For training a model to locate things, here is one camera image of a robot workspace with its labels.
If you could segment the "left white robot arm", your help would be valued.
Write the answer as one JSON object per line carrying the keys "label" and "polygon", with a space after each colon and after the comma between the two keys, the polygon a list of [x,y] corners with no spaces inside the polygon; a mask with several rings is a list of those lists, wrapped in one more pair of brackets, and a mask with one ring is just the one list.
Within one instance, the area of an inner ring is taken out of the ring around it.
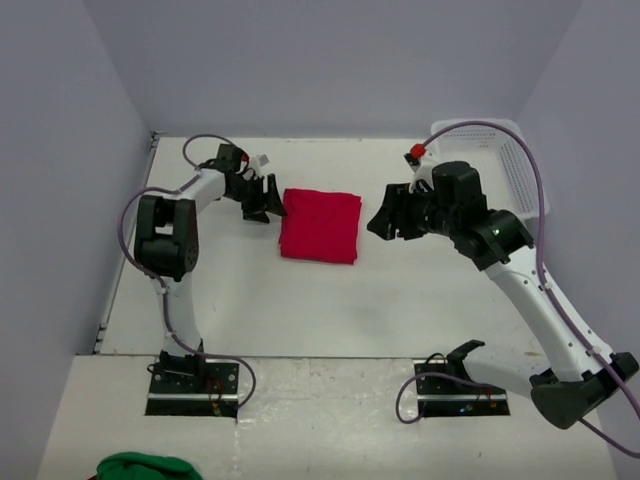
{"label": "left white robot arm", "polygon": [[187,393],[208,379],[203,339],[196,325],[192,273],[199,259],[198,216],[212,203],[229,199],[246,221],[268,224],[285,217],[276,176],[265,174],[266,155],[248,155],[222,144],[214,158],[195,166],[193,177],[169,190],[147,187],[138,197],[133,265],[151,279],[159,297],[165,341],[156,364],[160,378],[171,378]]}

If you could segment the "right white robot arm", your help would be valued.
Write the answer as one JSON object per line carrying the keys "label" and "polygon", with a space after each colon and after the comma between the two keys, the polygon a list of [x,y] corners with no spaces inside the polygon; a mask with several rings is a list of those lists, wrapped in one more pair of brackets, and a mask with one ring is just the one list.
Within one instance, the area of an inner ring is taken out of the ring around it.
{"label": "right white robot arm", "polygon": [[435,166],[430,179],[387,185],[368,231],[383,240],[426,234],[452,241],[506,295],[542,348],[515,354],[470,340],[446,356],[440,372],[456,392],[497,387],[530,399],[559,429],[582,422],[639,370],[581,318],[538,265],[538,249],[512,212],[487,205],[478,171],[464,161]]}

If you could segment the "red t shirt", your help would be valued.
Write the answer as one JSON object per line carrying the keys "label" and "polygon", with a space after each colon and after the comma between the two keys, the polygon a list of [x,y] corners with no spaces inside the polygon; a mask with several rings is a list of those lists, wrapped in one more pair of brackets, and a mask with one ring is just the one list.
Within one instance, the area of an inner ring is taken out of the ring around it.
{"label": "red t shirt", "polygon": [[292,260],[353,265],[362,199],[344,192],[288,188],[282,220],[280,255]]}

